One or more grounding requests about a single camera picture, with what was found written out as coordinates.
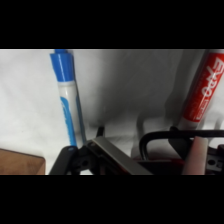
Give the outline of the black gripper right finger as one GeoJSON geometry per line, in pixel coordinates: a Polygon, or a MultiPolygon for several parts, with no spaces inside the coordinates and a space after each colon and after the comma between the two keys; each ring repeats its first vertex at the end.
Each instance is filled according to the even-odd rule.
{"type": "Polygon", "coordinates": [[[208,139],[197,130],[179,130],[171,127],[168,142],[184,161],[183,175],[204,175],[206,173],[206,159],[208,139]]]}

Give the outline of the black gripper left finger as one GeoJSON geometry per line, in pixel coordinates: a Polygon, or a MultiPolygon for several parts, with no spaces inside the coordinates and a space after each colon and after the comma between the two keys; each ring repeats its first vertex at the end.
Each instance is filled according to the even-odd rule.
{"type": "Polygon", "coordinates": [[[87,144],[99,163],[117,173],[130,175],[151,175],[147,169],[132,160],[105,137],[97,137],[87,144]]]}

